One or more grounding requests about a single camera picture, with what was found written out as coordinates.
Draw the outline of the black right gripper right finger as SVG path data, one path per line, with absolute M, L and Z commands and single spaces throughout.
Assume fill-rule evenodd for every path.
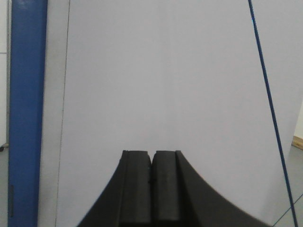
M 152 161 L 156 227 L 266 227 L 212 188 L 181 151 L 157 151 Z

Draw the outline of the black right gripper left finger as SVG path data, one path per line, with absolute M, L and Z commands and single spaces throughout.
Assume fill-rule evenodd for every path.
M 151 226 L 151 161 L 146 151 L 123 151 L 109 183 L 80 227 Z

